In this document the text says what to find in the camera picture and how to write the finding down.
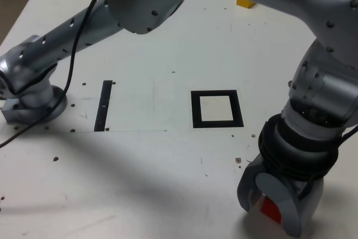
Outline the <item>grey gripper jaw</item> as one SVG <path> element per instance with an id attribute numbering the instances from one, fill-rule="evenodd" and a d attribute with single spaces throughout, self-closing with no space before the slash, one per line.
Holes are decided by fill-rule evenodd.
<path id="1" fill-rule="evenodd" d="M 278 207 L 286 234 L 300 237 L 318 207 L 324 180 L 297 181 L 262 172 L 256 186 Z"/>
<path id="2" fill-rule="evenodd" d="M 245 168 L 239 185 L 237 187 L 237 197 L 240 206 L 247 212 L 257 203 L 262 196 L 262 192 L 256 185 L 256 176 L 265 171 L 263 158 L 257 156 Z"/>

